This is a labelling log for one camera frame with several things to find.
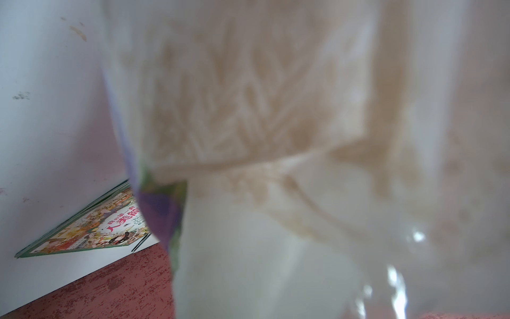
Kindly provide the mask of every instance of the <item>speckled floor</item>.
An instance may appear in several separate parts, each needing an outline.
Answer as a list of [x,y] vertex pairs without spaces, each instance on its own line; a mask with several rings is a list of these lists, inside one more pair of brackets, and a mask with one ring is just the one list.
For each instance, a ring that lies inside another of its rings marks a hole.
[[158,245],[122,258],[2,319],[173,318],[171,271]]

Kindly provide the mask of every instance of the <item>clear plastic bag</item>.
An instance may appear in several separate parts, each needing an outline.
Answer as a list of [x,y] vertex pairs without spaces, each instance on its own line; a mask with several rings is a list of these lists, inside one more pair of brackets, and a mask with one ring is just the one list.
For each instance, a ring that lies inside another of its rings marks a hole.
[[[510,264],[509,13],[100,2],[131,183],[178,248],[177,317],[507,310],[509,279],[490,274]],[[168,191],[181,180],[182,227]]]

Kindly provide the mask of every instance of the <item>white wall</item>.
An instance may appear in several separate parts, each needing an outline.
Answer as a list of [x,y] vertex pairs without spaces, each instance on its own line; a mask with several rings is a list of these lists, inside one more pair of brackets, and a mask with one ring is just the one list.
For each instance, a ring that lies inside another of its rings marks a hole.
[[0,315],[133,247],[14,259],[126,178],[92,25],[88,1],[0,1]]

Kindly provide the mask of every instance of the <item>book cover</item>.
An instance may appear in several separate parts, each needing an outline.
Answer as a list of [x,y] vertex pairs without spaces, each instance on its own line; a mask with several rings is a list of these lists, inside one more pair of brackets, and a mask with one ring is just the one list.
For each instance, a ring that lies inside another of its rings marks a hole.
[[132,244],[149,233],[125,181],[18,252],[31,257]]

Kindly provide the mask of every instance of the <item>wall stain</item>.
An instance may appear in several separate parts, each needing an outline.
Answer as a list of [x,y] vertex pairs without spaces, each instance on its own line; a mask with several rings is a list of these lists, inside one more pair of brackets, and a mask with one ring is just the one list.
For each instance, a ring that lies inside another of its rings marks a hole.
[[73,26],[69,26],[71,30],[73,30],[76,34],[78,34],[83,41],[87,42],[87,36],[82,32],[82,30],[75,28]]
[[12,97],[13,100],[30,100],[30,92],[20,92]]

